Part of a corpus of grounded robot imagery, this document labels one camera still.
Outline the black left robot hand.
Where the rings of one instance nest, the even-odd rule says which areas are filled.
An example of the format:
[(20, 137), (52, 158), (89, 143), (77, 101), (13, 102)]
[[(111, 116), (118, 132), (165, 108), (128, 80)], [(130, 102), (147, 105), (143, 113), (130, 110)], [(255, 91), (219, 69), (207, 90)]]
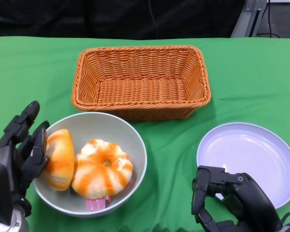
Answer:
[(0, 138), (0, 223), (5, 225), (11, 224), (16, 205), (24, 210), (25, 216), (31, 214), (27, 189), (49, 162), (45, 154), (49, 122), (44, 121), (33, 134), (29, 133), (39, 110), (40, 104), (31, 102), (12, 118)]

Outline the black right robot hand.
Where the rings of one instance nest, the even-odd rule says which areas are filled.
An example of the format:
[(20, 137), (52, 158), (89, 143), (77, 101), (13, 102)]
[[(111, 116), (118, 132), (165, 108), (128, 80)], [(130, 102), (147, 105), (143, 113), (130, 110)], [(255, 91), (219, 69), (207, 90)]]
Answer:
[[(199, 166), (192, 181), (191, 213), (206, 232), (278, 232), (283, 228), (275, 207), (256, 181), (246, 173)], [(205, 209), (205, 198), (223, 196), (222, 203), (238, 222), (215, 222)]]

